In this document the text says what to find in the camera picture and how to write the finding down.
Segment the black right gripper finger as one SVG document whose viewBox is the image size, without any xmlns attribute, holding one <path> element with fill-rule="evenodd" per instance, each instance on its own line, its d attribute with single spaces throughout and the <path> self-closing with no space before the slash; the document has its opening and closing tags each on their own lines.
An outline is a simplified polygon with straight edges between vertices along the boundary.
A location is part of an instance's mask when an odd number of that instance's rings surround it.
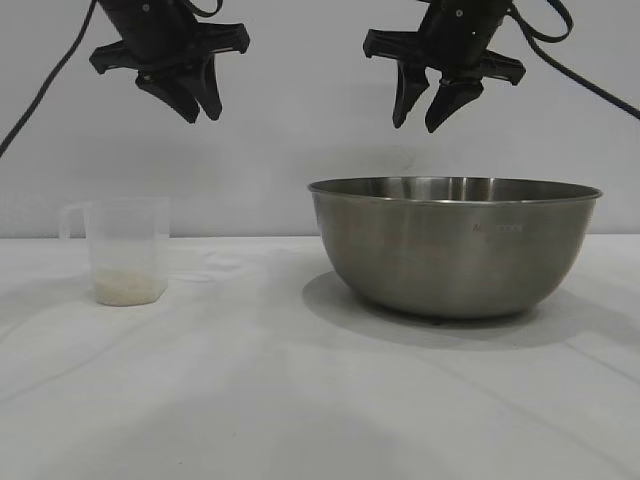
<svg viewBox="0 0 640 480">
<path fill-rule="evenodd" d="M 393 125 L 400 128 L 420 96 L 429 87 L 426 66 L 397 60 L 397 84 L 392 113 Z"/>
<path fill-rule="evenodd" d="M 459 109 L 478 99 L 483 91 L 482 82 L 477 79 L 442 78 L 425 115 L 427 131 L 434 133 Z"/>
</svg>

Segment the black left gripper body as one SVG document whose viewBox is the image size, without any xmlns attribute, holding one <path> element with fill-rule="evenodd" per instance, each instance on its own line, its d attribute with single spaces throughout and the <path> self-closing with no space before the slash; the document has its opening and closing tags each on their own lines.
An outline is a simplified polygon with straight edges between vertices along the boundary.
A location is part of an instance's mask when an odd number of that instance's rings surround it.
<svg viewBox="0 0 640 480">
<path fill-rule="evenodd" d="M 207 23 L 209 14 L 190 1 L 101 1 L 120 40 L 90 56 L 103 74 L 115 68 L 157 72 L 226 52 L 245 53 L 250 37 L 244 24 Z"/>
</svg>

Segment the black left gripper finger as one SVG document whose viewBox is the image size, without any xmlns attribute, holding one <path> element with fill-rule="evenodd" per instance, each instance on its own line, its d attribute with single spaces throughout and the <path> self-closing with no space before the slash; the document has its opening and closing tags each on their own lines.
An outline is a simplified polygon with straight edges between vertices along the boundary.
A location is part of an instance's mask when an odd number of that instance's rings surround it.
<svg viewBox="0 0 640 480">
<path fill-rule="evenodd" d="M 192 95 L 207 117 L 217 121 L 222 113 L 222 102 L 216 77 L 215 55 L 209 54 L 194 64 L 189 78 Z"/>
<path fill-rule="evenodd" d="M 193 124 L 199 115 L 199 105 L 194 96 L 175 79 L 139 73 L 136 86 L 164 102 L 186 122 Z"/>
</svg>

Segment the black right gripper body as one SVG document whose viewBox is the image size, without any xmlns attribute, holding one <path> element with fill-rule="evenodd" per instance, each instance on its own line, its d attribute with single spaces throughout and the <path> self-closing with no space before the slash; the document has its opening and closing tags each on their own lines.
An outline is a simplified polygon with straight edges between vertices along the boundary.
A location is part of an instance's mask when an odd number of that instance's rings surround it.
<svg viewBox="0 0 640 480">
<path fill-rule="evenodd" d="M 516 85 L 526 72 L 522 62 L 489 49 L 511 5 L 510 1 L 430 1 L 416 31 L 369 30 L 364 54 L 430 68 L 447 80 L 487 77 Z"/>
</svg>

